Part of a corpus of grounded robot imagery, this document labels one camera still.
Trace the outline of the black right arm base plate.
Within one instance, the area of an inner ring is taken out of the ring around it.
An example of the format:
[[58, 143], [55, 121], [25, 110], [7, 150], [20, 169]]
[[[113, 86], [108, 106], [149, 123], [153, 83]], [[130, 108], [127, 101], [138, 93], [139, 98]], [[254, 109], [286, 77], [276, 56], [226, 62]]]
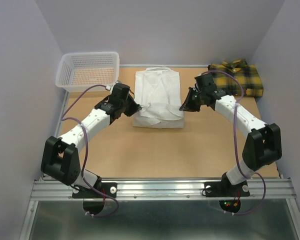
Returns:
[[246, 181], [237, 185], [222, 181], [208, 181], [204, 183], [201, 194], [207, 198], [249, 197], [250, 191]]

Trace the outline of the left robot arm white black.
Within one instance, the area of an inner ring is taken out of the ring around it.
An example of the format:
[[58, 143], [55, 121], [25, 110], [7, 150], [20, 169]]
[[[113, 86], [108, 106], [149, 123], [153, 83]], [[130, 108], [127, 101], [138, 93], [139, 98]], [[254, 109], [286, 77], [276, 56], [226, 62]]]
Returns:
[[83, 119], [62, 116], [62, 121], [72, 120], [77, 124], [70, 131], [59, 137], [49, 137], [43, 149], [41, 171], [66, 186], [80, 186], [90, 197], [106, 194], [101, 191], [100, 176], [86, 170], [86, 164], [80, 163], [79, 153], [89, 149], [89, 141], [100, 131], [110, 126], [115, 120], [125, 115], [133, 116], [142, 108], [131, 96], [131, 89], [123, 83], [106, 86], [110, 92], [97, 103]]

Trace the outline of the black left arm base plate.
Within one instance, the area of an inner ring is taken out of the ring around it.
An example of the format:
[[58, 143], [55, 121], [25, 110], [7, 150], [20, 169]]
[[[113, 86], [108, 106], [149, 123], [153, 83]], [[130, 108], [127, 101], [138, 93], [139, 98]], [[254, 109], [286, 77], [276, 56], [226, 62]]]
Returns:
[[[83, 186], [75, 186], [76, 189], [72, 190], [73, 199], [101, 199], [103, 196], [95, 192], [91, 188], [86, 188]], [[112, 198], [117, 197], [118, 184], [116, 182], [102, 182], [97, 190], [107, 196]]]

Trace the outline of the white long sleeve shirt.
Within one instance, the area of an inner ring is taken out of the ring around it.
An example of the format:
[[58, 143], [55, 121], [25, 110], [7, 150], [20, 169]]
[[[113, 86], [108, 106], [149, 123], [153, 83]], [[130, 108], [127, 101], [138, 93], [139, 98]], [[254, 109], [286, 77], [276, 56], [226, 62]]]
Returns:
[[135, 73], [134, 100], [141, 110], [132, 125], [139, 128], [182, 129], [180, 74], [168, 67], [149, 67]]

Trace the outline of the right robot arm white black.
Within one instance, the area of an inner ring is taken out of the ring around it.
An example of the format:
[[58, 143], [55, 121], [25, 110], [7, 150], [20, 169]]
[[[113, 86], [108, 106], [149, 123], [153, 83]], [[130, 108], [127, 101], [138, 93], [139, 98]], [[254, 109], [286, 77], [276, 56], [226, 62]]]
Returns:
[[206, 71], [195, 77], [195, 86], [189, 88], [180, 110], [199, 112], [201, 106], [212, 108], [233, 124], [233, 132], [245, 137], [242, 154], [235, 149], [235, 166], [225, 172], [219, 182], [208, 182], [203, 189], [206, 197], [233, 197], [237, 193], [249, 196], [244, 190], [247, 180], [265, 166], [282, 157], [281, 130], [275, 123], [267, 124], [255, 117], [228, 91], [218, 88]]

